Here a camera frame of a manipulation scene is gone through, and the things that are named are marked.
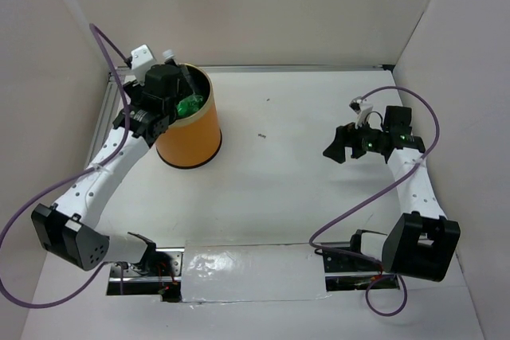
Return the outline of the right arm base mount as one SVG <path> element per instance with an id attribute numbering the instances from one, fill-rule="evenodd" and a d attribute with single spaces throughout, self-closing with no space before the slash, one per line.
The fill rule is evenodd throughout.
<path id="1" fill-rule="evenodd" d="M 316 248 L 322 258 L 327 292 L 365 291 L 382 275 L 380 267 L 368 260 Z"/>

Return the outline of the clear bottle white cap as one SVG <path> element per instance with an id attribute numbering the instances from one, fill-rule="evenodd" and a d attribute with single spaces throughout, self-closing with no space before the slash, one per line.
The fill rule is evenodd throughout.
<path id="1" fill-rule="evenodd" d="M 163 52 L 163 61 L 165 64 L 178 66 L 175 60 L 175 54 L 172 49 L 167 49 Z"/>

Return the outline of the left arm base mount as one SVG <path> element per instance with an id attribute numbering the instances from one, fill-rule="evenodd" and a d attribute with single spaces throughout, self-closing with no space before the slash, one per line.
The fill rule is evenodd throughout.
<path id="1" fill-rule="evenodd" d="M 111 265 L 106 295 L 152 295 L 162 302 L 180 303 L 185 248 L 157 248 L 155 242 L 145 236 L 128 235 L 142 241 L 147 248 L 139 263 Z"/>

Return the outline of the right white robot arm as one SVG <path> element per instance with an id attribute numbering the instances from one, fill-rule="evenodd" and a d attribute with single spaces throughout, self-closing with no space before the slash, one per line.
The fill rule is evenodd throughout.
<path id="1" fill-rule="evenodd" d="M 461 229 L 456 221 L 446 217 L 434 195 L 422 157 L 425 144 L 412 133 L 411 109 L 388 106 L 381 127 L 373 128 L 368 122 L 373 111 L 371 104 L 356 100 L 350 106 L 356 120 L 336 128 L 324 156 L 343 163 L 347 149 L 354 159 L 367 153 L 382 155 L 394 179 L 400 182 L 396 190 L 402 214 L 386 235 L 357 230 L 347 252 L 349 264 L 364 270 L 377 260 L 387 273 L 442 281 Z"/>

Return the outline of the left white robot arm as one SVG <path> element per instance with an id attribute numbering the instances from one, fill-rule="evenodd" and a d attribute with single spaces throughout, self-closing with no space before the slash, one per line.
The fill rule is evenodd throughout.
<path id="1" fill-rule="evenodd" d="M 114 119 L 86 173 L 51 206 L 37 205 L 31 219 L 46 251 L 84 271 L 102 262 L 126 262 L 146 276 L 157 266 L 155 243 L 134 233 L 99 233 L 96 226 L 131 168 L 178 119 L 179 103 L 199 90 L 183 64 L 156 64 L 143 82 L 133 80 L 123 90 L 130 101 Z"/>

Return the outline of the green bottle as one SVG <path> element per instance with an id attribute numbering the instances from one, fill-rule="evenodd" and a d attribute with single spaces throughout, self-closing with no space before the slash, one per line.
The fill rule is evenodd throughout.
<path id="1" fill-rule="evenodd" d="M 185 119 L 197 113 L 204 104 L 203 96 L 199 94 L 191 94 L 182 99 L 176 107 L 177 116 L 179 119 Z"/>

